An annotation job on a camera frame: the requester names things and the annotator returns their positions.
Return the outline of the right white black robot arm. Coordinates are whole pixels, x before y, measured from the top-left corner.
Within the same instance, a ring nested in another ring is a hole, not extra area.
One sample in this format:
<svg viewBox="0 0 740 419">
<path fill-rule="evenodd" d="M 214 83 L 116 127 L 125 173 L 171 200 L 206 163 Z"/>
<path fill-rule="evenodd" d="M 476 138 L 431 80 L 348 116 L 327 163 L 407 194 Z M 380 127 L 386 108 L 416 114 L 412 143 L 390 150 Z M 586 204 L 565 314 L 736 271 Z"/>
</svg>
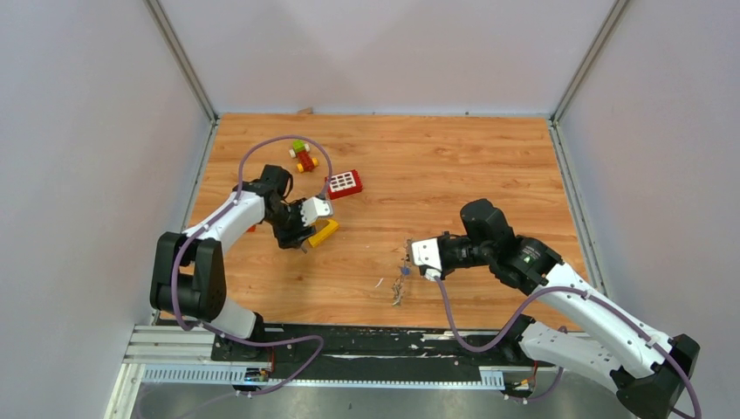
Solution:
<svg viewBox="0 0 740 419">
<path fill-rule="evenodd" d="M 700 347 L 686 334 L 674 337 L 636 319 L 585 281 L 543 242 L 517 235 L 489 200 L 464 205 L 465 229 L 457 235 L 409 245 L 420 274 L 442 286 L 456 270 L 486 266 L 501 283 L 526 295 L 497 336 L 469 344 L 455 325 L 458 343 L 474 353 L 498 346 L 502 359 L 526 358 L 580 374 L 613 392 L 639 418 L 683 416 L 676 403 L 687 393 L 693 417 L 702 417 L 690 382 Z"/>
</svg>

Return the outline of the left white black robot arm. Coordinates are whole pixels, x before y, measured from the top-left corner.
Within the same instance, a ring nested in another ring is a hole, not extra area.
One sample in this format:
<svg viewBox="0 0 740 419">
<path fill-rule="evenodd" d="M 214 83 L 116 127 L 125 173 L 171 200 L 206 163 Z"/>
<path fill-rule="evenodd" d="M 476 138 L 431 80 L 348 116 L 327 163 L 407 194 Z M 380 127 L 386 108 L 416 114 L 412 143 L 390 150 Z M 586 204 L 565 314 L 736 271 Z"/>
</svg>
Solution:
<svg viewBox="0 0 740 419">
<path fill-rule="evenodd" d="M 227 295 L 224 255 L 253 226 L 268 223 L 281 249 L 299 249 L 315 232 L 303 218 L 304 200 L 286 200 L 292 174 L 267 165 L 251 182 L 240 182 L 226 202 L 183 232 L 165 232 L 157 241 L 149 303 L 216 333 L 235 337 L 233 347 L 247 361 L 260 359 L 267 337 L 262 317 Z"/>
</svg>

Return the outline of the yellow triangular toy piece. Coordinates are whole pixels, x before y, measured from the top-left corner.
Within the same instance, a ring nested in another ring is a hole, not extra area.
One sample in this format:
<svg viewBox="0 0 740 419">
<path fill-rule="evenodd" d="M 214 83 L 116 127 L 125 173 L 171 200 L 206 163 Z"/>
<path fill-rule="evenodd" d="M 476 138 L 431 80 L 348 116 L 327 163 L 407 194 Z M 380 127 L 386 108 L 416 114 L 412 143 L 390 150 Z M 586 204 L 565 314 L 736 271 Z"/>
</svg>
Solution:
<svg viewBox="0 0 740 419">
<path fill-rule="evenodd" d="M 326 219 L 316 222 L 314 227 L 317 230 L 308 238 L 308 243 L 312 248 L 317 248 L 339 229 L 339 223 L 333 219 Z"/>
</svg>

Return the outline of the lego car toy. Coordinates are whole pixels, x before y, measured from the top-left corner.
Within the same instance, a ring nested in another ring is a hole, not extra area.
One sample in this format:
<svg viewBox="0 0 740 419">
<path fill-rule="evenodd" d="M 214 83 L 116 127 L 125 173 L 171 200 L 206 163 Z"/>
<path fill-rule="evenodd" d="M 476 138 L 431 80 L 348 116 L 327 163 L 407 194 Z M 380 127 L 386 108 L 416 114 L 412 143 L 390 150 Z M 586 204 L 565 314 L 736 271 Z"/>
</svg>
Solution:
<svg viewBox="0 0 740 419">
<path fill-rule="evenodd" d="M 293 141 L 289 149 L 289 155 L 296 160 L 299 173 L 310 173 L 319 165 L 318 160 L 311 157 L 310 147 L 304 141 Z"/>
</svg>

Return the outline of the red lego window brick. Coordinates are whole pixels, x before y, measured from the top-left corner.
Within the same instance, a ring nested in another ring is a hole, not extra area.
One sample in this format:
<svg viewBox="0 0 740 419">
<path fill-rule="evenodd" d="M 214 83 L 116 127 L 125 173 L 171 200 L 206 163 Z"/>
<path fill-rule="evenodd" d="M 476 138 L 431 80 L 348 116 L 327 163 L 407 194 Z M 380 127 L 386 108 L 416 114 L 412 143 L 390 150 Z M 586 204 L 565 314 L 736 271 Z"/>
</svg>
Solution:
<svg viewBox="0 0 740 419">
<path fill-rule="evenodd" d="M 359 194 L 363 190 L 360 174 L 356 169 L 338 173 L 329 178 L 327 195 L 330 200 Z"/>
</svg>

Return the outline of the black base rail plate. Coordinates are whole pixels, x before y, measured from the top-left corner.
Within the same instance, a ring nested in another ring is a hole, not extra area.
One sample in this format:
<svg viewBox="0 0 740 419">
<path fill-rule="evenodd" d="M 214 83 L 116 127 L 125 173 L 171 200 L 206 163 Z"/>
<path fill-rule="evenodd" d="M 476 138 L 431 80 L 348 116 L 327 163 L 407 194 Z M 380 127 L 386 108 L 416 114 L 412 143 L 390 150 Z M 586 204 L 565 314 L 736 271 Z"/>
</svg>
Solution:
<svg viewBox="0 0 740 419">
<path fill-rule="evenodd" d="M 473 382 L 483 367 L 530 375 L 550 364 L 532 361 L 504 341 L 484 352 L 463 348 L 439 328 L 336 326 L 270 323 L 249 347 L 216 336 L 210 358 L 222 362 L 264 362 L 284 379 L 304 363 L 303 380 Z"/>
</svg>

